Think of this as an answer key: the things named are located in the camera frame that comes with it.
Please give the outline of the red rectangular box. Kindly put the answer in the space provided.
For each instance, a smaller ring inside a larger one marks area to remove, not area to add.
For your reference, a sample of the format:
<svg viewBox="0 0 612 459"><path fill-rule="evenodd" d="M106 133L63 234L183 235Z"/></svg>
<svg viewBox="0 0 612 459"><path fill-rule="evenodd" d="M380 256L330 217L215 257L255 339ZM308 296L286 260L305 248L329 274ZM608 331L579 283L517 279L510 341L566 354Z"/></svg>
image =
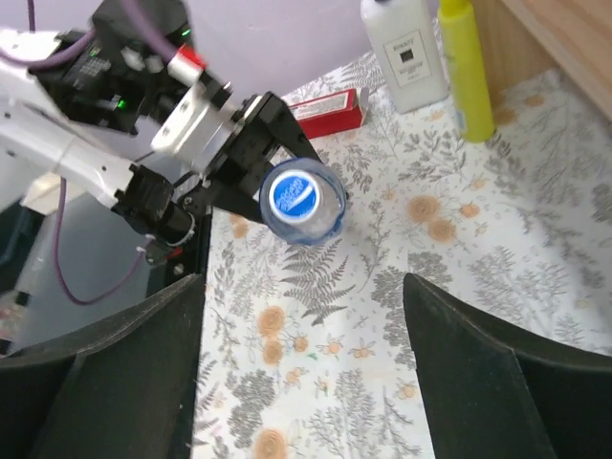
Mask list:
<svg viewBox="0 0 612 459"><path fill-rule="evenodd" d="M363 126L369 107L368 88L350 88L302 101L290 110L308 140Z"/></svg>

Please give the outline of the yellow squeeze bottle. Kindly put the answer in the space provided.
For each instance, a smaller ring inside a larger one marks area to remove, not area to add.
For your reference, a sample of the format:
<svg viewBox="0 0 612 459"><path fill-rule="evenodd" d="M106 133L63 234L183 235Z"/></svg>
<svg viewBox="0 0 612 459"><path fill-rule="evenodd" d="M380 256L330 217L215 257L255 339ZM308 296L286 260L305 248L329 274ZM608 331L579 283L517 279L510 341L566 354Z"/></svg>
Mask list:
<svg viewBox="0 0 612 459"><path fill-rule="evenodd" d="M442 0L437 17L459 131L468 142L485 142L495 124L472 3Z"/></svg>

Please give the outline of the wooden shelf rack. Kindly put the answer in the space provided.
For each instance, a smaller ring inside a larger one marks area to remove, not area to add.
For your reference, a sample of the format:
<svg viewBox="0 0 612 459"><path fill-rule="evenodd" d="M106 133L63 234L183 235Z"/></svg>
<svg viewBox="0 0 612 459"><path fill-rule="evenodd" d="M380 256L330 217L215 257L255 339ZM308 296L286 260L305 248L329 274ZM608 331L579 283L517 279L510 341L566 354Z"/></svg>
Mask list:
<svg viewBox="0 0 612 459"><path fill-rule="evenodd" d="M611 3L480 0L472 3L492 104L502 92L559 68L611 117Z"/></svg>

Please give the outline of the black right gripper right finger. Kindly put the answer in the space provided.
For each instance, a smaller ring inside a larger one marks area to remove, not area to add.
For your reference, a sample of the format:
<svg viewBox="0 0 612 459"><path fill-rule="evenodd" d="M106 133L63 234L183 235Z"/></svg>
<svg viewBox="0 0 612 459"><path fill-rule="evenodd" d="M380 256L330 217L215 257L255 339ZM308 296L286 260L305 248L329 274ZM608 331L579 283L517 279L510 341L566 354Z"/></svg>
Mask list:
<svg viewBox="0 0 612 459"><path fill-rule="evenodd" d="M524 330L415 273L403 305L436 457L610 457L609 357Z"/></svg>

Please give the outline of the white bottle black cap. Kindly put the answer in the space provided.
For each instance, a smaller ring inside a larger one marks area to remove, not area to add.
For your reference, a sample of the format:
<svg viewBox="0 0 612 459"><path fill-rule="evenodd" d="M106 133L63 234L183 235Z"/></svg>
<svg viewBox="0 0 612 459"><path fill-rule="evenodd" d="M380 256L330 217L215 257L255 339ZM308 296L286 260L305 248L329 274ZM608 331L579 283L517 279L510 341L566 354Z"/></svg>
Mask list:
<svg viewBox="0 0 612 459"><path fill-rule="evenodd" d="M398 113L448 96L426 1L362 0L361 20Z"/></svg>

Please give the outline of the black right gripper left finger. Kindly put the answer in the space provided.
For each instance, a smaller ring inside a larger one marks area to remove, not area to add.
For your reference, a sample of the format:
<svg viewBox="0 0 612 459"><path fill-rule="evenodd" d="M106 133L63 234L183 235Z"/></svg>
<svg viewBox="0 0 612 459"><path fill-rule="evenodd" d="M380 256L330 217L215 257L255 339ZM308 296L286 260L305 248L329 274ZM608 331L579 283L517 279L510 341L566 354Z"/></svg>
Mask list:
<svg viewBox="0 0 612 459"><path fill-rule="evenodd" d="M189 457L203 316L192 274L3 358L2 457Z"/></svg>

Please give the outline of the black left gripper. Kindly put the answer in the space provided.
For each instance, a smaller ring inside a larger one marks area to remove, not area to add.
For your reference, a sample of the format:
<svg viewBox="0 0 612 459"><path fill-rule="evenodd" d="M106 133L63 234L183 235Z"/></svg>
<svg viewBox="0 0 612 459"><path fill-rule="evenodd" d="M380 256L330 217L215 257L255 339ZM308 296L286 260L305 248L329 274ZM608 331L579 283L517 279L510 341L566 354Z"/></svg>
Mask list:
<svg viewBox="0 0 612 459"><path fill-rule="evenodd" d="M278 149L284 147L292 158L321 159L289 106L272 92L251 98L233 120L238 130L213 161L205 182L184 195L184 209L200 217L218 208L264 224L256 197Z"/></svg>

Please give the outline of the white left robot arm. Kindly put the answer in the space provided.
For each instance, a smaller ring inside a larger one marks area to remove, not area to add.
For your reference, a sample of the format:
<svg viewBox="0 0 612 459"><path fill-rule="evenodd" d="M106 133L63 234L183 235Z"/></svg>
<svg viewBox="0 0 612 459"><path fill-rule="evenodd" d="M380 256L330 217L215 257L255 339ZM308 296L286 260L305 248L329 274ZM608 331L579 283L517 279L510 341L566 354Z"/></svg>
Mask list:
<svg viewBox="0 0 612 459"><path fill-rule="evenodd" d="M181 1L104 1L87 32L1 32L1 149L59 177L170 248L185 244L207 208L262 219L255 192L279 150L317 153L273 93L232 104L193 47ZM163 175L92 134L130 136L147 118L153 153L181 162L197 187L183 197Z"/></svg>

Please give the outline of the floral tablecloth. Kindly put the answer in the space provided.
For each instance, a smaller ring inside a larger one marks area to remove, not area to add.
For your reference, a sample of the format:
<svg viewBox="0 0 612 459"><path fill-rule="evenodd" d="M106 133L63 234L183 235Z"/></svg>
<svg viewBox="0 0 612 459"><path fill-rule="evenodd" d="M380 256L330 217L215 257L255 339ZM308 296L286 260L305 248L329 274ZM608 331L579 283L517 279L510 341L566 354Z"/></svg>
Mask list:
<svg viewBox="0 0 612 459"><path fill-rule="evenodd" d="M363 127L316 141L344 181L340 235L290 246L216 212L192 454L429 458L402 305L414 272L560 342L611 350L611 123L563 74L503 94L465 142L449 101L405 115L364 55L288 95L371 89Z"/></svg>

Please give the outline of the blue label water bottle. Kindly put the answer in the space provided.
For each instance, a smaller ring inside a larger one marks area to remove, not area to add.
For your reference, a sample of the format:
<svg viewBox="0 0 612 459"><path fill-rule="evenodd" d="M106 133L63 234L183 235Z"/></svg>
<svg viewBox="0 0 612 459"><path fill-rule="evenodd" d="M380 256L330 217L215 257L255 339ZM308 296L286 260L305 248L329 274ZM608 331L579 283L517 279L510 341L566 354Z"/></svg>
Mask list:
<svg viewBox="0 0 612 459"><path fill-rule="evenodd" d="M267 174L258 202L264 224L276 236L289 244L313 246L340 233L347 192L323 163L290 159Z"/></svg>

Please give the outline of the white blue cap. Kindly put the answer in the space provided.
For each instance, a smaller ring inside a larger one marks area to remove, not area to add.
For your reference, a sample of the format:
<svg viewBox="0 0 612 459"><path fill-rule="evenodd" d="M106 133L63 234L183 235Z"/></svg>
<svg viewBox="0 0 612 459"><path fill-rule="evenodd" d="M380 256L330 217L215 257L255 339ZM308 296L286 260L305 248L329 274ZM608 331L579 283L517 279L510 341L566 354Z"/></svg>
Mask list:
<svg viewBox="0 0 612 459"><path fill-rule="evenodd" d="M320 204L320 188L311 173L289 169L276 176L269 191L272 213L280 221L297 225L310 220Z"/></svg>

